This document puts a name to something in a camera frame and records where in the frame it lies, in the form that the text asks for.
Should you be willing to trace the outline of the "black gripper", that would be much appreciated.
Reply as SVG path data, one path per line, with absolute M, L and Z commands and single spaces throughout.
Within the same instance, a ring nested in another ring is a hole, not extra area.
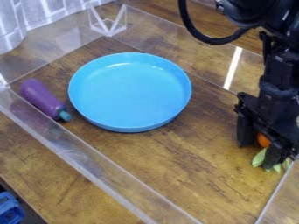
M 272 144 L 266 149 L 264 168 L 272 170 L 288 157 L 299 158 L 299 87 L 280 89 L 260 82 L 260 95 L 238 93 L 238 146 L 246 147 L 261 132 Z

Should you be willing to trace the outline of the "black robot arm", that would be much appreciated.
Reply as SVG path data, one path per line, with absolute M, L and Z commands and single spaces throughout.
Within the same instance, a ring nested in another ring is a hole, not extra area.
M 257 96 L 238 93 L 238 144 L 258 133 L 270 140 L 265 169 L 299 158 L 299 0 L 221 0 L 229 19 L 242 28 L 261 27 L 265 72 Z

